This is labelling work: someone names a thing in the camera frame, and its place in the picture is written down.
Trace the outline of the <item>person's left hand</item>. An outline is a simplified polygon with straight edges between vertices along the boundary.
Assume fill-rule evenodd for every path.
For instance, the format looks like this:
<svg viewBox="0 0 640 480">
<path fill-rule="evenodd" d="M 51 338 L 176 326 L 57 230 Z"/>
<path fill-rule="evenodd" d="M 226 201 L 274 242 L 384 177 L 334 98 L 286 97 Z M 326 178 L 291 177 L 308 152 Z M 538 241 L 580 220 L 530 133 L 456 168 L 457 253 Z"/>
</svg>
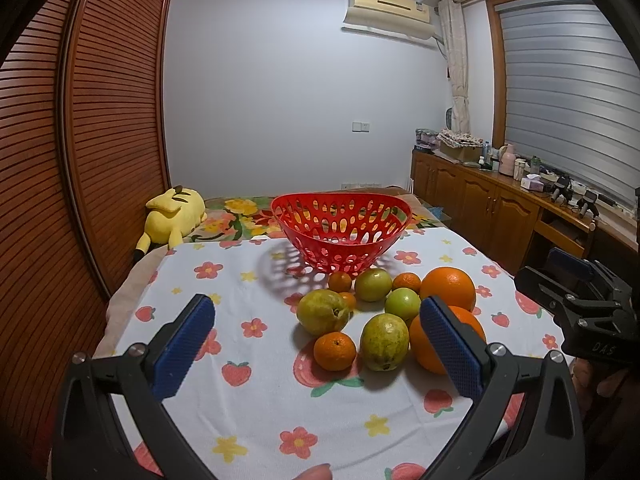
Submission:
<svg viewBox="0 0 640 480">
<path fill-rule="evenodd" d="M 294 478 L 294 480 L 332 480 L 333 474 L 329 464 L 313 466 Z"/>
</svg>

